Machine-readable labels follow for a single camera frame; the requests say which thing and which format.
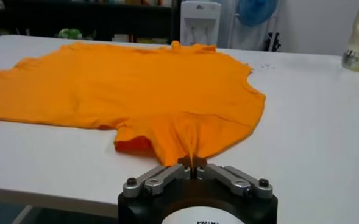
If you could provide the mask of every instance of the orange t-shirt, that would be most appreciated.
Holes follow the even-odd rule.
[[[74,43],[0,71],[0,120],[117,129],[117,150],[164,165],[212,156],[249,136],[265,96],[251,68],[213,46],[138,49]]]

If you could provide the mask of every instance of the white table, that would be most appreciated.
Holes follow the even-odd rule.
[[[71,42],[0,37],[0,69]],[[337,56],[219,51],[267,99],[254,134],[210,162],[268,178],[279,223],[359,223],[359,74]],[[115,134],[0,121],[0,200],[116,216],[123,182],[157,161],[115,152]]]

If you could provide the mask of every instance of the screw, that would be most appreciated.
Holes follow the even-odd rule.
[[[267,179],[259,179],[259,186],[261,187],[268,187],[269,186],[269,180]]]
[[[127,184],[128,186],[134,186],[134,185],[137,184],[137,180],[136,180],[136,178],[134,178],[134,177],[130,177],[130,178],[128,178],[128,180],[126,181],[126,184]]]

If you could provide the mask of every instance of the white wall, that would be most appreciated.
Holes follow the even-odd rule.
[[[359,0],[280,0],[277,31],[281,52],[341,55],[350,37]],[[232,8],[235,0],[223,1]],[[220,32],[219,47],[226,47],[226,25]],[[259,29],[236,23],[232,37],[235,49],[256,49]]]

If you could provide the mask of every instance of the dark shelf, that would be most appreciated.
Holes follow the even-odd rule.
[[[99,40],[115,33],[136,37],[179,39],[178,2],[173,8],[53,0],[8,0],[0,26],[38,30],[97,30]]]

